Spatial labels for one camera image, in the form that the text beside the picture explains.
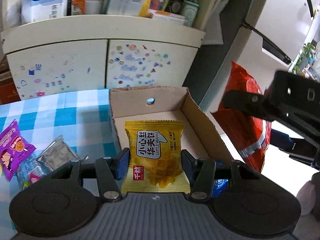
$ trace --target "blue snack package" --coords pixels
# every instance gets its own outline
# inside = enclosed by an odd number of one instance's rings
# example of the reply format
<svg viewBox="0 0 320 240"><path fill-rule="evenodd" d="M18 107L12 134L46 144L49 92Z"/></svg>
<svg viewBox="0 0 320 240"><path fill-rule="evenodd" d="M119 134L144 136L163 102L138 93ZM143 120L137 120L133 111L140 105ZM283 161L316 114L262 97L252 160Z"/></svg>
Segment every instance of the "blue snack package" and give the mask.
<svg viewBox="0 0 320 240"><path fill-rule="evenodd" d="M43 163L37 161L36 155L32 153L19 165L17 170L19 186L23 190L50 172L49 168Z"/></svg>
<svg viewBox="0 0 320 240"><path fill-rule="evenodd" d="M229 185L228 179L215 179L213 182L213 190L211 197L217 197L222 193Z"/></svg>

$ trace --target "green bottle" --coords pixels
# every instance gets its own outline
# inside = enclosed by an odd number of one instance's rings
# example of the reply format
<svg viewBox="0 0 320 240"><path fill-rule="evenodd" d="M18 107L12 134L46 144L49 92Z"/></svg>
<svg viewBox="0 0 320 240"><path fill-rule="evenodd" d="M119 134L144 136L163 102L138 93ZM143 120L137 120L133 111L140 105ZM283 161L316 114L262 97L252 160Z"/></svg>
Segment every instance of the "green bottle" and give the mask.
<svg viewBox="0 0 320 240"><path fill-rule="evenodd" d="M186 18L185 26L192 27L192 24L196 18L200 5L198 0L184 0L181 9L181 15Z"/></svg>

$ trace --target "gray gripper base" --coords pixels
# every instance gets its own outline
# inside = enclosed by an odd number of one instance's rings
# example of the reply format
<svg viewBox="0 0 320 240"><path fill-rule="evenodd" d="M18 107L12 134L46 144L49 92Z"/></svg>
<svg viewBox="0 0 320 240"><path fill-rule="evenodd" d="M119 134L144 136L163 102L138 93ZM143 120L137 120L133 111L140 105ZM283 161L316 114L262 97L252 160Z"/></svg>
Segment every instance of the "gray gripper base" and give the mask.
<svg viewBox="0 0 320 240"><path fill-rule="evenodd" d="M205 204L185 199L183 193L129 193L116 203L105 203L81 229L59 237L17 234L12 240L254 240L222 226ZM294 240L291 234L269 240Z"/></svg>

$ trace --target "box hole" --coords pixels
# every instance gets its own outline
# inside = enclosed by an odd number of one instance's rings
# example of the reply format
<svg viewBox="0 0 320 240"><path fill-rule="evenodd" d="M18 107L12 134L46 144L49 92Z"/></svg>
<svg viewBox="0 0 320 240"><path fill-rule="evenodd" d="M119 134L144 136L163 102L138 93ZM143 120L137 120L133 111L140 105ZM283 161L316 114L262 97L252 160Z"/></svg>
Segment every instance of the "box hole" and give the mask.
<svg viewBox="0 0 320 240"><path fill-rule="evenodd" d="M155 99L154 98L148 98L147 99L147 105L150 106L150 105L153 105L155 103Z"/></svg>

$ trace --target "table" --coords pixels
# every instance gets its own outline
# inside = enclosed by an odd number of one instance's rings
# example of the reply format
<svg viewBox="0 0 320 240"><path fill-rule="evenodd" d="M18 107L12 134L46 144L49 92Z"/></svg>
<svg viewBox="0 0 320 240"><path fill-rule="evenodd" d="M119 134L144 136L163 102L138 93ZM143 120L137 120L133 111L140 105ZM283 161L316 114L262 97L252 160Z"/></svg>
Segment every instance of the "table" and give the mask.
<svg viewBox="0 0 320 240"><path fill-rule="evenodd" d="M78 154L89 161L116 156L109 124L107 89L67 92L32 98L0 106L0 131L14 119L21 135L32 143L39 155L59 135ZM9 216L9 204L20 192L16 175L9 182L0 176L0 239L16 234Z"/></svg>

